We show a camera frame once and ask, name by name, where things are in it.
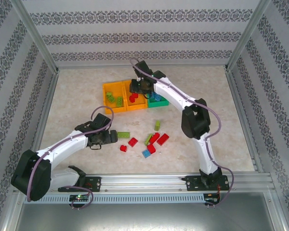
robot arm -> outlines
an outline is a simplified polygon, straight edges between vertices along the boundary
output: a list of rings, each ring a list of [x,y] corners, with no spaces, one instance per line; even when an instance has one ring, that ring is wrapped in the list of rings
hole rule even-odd
[[[207,104],[205,100],[196,100],[185,94],[175,85],[173,85],[162,72],[156,71],[153,73],[145,61],[140,61],[135,66],[145,73],[161,80],[161,82],[149,78],[134,68],[138,78],[137,80],[132,80],[130,91],[142,94],[150,94],[155,92],[156,94],[159,94],[167,99],[180,112],[182,112],[181,128],[187,137],[193,139],[196,146],[200,160],[201,181],[207,187],[214,184],[222,175],[222,171],[213,163],[213,161],[216,162],[216,160],[213,154],[210,139],[207,139],[210,134],[209,113],[206,109],[196,106],[190,102],[195,101],[206,106]],[[206,148],[206,142],[208,144],[211,158],[209,156],[208,149]]]
[[[101,149],[101,145],[117,142],[118,136],[115,130],[110,132],[102,130],[98,133],[79,136],[79,134],[103,128],[109,122],[110,119],[108,117],[99,113],[93,121],[88,121],[75,127],[72,133],[54,145],[37,152],[32,150],[25,151],[20,157],[12,176],[11,184],[26,194],[33,166],[38,159],[52,149],[49,155],[45,156],[40,162],[34,174],[30,193],[31,200],[39,200],[51,189],[58,189],[68,185],[82,187],[85,173],[79,168],[69,166],[69,168],[63,170],[54,169],[60,162],[81,149],[86,147],[93,149],[94,145],[99,146],[98,149]]]

metal panel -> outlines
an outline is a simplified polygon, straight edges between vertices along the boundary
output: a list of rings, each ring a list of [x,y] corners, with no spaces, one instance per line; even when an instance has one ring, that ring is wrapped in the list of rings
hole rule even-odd
[[[216,209],[203,204],[24,205],[18,231],[270,231],[262,193],[233,193]]]

orange tray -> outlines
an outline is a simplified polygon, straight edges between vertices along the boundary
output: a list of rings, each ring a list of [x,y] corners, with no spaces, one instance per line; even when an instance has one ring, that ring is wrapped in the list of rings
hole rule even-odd
[[[113,83],[104,83],[103,84],[104,105],[111,107],[114,113],[148,108],[148,101],[142,94],[138,95],[138,98],[135,99],[134,103],[130,102],[129,99],[129,97],[131,96],[130,83],[131,80]],[[117,99],[118,96],[123,97],[122,107],[117,107],[117,101],[111,103],[106,97],[107,92],[111,92],[112,95],[115,97],[115,99]],[[105,113],[111,114],[111,111],[105,108]]]
[[[142,94],[138,94],[138,98],[135,99],[135,102],[130,102],[130,83],[131,80],[123,81],[125,87],[125,95],[126,95],[126,109],[128,111],[145,109],[148,108],[148,100]]]
[[[113,97],[115,97],[116,101],[115,102],[110,102],[107,97],[106,93],[111,92]],[[123,97],[122,101],[122,107],[117,107],[117,98],[121,96]],[[104,105],[111,107],[114,113],[118,112],[126,112],[127,111],[127,101],[126,101],[126,94],[125,94],[125,88],[123,82],[114,82],[114,83],[104,83],[103,84],[103,100],[104,100]],[[111,111],[107,108],[105,108],[105,113],[106,114],[111,114]]]

patterned wallpaper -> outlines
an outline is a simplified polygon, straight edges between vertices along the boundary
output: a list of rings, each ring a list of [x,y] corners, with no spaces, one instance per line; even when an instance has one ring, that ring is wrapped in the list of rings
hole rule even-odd
[[[270,3],[232,74],[289,224],[289,0]]]
[[[20,154],[33,145],[53,77],[8,0],[0,0],[0,218]]]
[[[258,2],[23,1],[59,67],[226,64]]]

red lego brick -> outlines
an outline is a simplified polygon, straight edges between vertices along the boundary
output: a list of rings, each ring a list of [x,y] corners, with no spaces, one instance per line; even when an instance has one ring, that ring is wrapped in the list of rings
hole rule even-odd
[[[134,102],[135,102],[135,98],[134,98],[132,95],[130,96],[129,99],[130,99],[130,102],[131,102],[131,103],[134,103]]]
[[[155,147],[153,146],[153,144],[149,144],[146,148],[148,149],[148,151],[149,151],[151,154],[153,154],[153,153],[156,151],[156,149],[155,149]]]
[[[154,143],[158,138],[159,138],[159,133],[157,132],[151,137],[149,142]]]
[[[131,146],[131,147],[133,147],[133,146],[135,146],[135,144],[138,142],[138,140],[136,140],[134,137],[133,138],[131,138],[131,140],[129,141],[129,145]]]
[[[138,94],[137,93],[132,93],[131,94],[133,98],[137,99],[138,98]]]
[[[165,133],[164,135],[162,135],[162,136],[158,139],[157,143],[158,143],[160,146],[162,146],[162,145],[164,144],[164,142],[166,142],[168,139],[169,139],[169,135],[167,135],[167,134]]]
[[[121,145],[120,150],[123,151],[123,152],[126,152],[127,151],[127,146]]]

